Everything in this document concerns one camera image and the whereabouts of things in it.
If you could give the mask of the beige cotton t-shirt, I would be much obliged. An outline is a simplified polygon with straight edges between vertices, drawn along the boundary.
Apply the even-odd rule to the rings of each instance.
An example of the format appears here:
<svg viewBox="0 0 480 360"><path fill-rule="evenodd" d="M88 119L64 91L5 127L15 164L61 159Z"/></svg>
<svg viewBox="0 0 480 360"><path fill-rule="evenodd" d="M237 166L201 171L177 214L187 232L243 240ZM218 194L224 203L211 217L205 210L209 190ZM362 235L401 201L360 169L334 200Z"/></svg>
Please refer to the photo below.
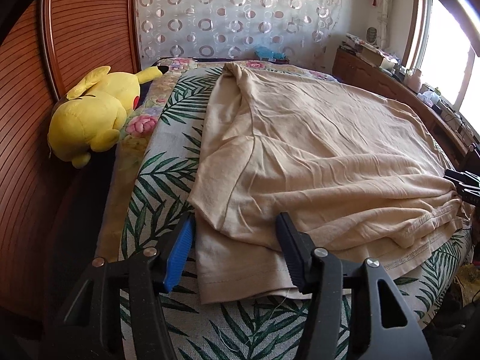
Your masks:
<svg viewBox="0 0 480 360"><path fill-rule="evenodd" d="M401 102L226 63L188 198L202 303L299 298L275 233L282 212L338 258L411 272L470 219L448 165Z"/></svg>

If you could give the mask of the long wooden side cabinet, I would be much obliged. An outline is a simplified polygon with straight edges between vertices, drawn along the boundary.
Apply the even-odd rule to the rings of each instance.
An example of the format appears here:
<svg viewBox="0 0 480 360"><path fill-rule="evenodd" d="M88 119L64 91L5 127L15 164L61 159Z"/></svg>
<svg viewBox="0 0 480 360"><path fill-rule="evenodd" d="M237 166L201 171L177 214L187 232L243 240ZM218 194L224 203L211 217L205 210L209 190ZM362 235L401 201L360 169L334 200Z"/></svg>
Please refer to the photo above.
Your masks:
<svg viewBox="0 0 480 360"><path fill-rule="evenodd" d="M411 89L341 46L336 51L332 75L345 84L397 100L411 107L457 170L479 174L479 149L473 145L468 147L454 129L430 106L425 105Z"/></svg>

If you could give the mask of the palm leaf print bedsheet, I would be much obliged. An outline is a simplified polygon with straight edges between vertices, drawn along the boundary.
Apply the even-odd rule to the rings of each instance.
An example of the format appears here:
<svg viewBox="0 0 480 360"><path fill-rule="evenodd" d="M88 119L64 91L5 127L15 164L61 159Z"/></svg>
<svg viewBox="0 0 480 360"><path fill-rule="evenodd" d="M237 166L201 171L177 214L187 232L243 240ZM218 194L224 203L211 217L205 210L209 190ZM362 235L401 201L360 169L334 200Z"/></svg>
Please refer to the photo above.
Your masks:
<svg viewBox="0 0 480 360"><path fill-rule="evenodd" d="M199 163L203 120L219 63L161 80L151 96L165 100L128 203L120 243L128 257L165 241L183 214ZM402 295L422 327L439 311L454 275L470 261L469 227L458 230L416 270L398 278ZM308 301L269 296L225 304L202 305L194 256L181 281L159 295L172 347L179 359L292 359L307 317Z"/></svg>

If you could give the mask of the white tissue pack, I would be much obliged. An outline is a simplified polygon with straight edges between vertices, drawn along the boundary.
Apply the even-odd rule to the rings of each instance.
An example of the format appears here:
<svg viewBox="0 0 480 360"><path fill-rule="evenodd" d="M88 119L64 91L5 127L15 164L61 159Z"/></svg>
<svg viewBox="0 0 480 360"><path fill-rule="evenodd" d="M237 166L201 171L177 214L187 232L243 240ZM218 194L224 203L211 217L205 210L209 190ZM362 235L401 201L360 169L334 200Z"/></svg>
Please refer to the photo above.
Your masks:
<svg viewBox="0 0 480 360"><path fill-rule="evenodd" d="M427 90L421 94L417 94L418 98L425 103L428 107L432 107L433 105L437 105L440 101L441 97L436 94L436 92Z"/></svg>

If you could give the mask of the pink plastic bottle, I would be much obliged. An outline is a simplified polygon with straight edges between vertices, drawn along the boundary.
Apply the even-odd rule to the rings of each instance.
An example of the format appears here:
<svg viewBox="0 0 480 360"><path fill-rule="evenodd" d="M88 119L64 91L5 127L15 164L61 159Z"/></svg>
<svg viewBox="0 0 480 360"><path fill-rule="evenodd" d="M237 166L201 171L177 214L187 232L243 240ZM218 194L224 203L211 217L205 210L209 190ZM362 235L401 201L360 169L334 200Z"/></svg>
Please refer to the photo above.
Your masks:
<svg viewBox="0 0 480 360"><path fill-rule="evenodd" d="M406 86L412 92L418 94L422 87L422 71L418 68L412 69L406 80Z"/></svg>

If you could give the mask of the wooden slatted headboard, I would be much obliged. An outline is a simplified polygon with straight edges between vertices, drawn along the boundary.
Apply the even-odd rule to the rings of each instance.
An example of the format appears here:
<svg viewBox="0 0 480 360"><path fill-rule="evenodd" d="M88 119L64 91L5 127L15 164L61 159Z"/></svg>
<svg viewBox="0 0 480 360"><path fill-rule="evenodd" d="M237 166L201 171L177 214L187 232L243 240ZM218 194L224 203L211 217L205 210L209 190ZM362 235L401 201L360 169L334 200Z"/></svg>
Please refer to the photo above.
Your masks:
<svg viewBox="0 0 480 360"><path fill-rule="evenodd" d="M55 105L87 72L140 68L134 0L1 0L1 308L38 318L52 228L76 171L50 153Z"/></svg>

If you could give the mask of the open cardboard box on cabinet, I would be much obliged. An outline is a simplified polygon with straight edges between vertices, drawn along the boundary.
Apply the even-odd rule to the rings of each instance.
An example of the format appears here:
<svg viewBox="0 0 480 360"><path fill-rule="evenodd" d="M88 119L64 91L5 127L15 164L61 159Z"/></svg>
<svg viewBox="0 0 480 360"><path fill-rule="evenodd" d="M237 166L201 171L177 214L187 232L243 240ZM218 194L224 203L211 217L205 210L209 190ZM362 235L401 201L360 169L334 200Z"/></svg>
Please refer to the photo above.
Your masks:
<svg viewBox="0 0 480 360"><path fill-rule="evenodd" d="M370 44L361 44L356 54L373 66L386 70L391 70L398 63L395 57Z"/></svg>

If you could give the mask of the yellow Pikachu plush toy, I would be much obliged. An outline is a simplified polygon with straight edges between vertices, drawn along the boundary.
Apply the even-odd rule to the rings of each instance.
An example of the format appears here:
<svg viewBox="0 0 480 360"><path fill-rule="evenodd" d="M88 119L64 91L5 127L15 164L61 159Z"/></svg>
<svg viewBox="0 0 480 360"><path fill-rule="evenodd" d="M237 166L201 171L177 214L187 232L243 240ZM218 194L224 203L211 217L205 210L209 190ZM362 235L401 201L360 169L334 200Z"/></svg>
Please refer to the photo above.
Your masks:
<svg viewBox="0 0 480 360"><path fill-rule="evenodd" d="M82 168L93 152L110 150L140 101L141 85L166 72L166 66L149 67L135 74L112 72L109 66L88 72L54 107L47 133L50 152Z"/></svg>

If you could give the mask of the floral pink quilt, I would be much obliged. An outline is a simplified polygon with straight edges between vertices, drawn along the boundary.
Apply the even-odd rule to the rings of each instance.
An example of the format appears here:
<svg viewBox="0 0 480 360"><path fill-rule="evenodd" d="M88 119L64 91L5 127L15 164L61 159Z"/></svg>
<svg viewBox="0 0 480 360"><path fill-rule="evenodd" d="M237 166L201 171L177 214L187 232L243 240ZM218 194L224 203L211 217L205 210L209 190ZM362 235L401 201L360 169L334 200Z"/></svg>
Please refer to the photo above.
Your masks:
<svg viewBox="0 0 480 360"><path fill-rule="evenodd" d="M203 120L223 60L163 58L168 72L148 82L116 145L96 254L115 262L174 230L199 166Z"/></svg>

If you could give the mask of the sheer circle pattern curtain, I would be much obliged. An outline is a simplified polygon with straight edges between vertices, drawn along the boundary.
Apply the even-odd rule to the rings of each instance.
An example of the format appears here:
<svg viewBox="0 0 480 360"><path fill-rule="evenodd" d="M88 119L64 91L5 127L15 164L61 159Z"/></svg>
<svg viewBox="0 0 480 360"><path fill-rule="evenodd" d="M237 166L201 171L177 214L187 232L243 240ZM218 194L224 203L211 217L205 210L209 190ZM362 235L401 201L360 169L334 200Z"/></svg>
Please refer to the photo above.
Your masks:
<svg viewBox="0 0 480 360"><path fill-rule="evenodd" d="M252 59L256 47L321 69L342 0L137 0L142 62Z"/></svg>

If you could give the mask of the window with wooden frame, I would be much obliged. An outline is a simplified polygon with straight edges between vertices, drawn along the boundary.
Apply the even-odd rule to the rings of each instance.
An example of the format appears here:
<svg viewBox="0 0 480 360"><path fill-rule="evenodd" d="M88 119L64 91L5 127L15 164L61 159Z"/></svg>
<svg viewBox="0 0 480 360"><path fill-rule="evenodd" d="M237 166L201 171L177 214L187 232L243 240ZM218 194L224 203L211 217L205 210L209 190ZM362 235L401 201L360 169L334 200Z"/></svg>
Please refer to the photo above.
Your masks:
<svg viewBox="0 0 480 360"><path fill-rule="evenodd" d="M454 16L439 0L417 0L414 34L408 66L479 130L479 57Z"/></svg>

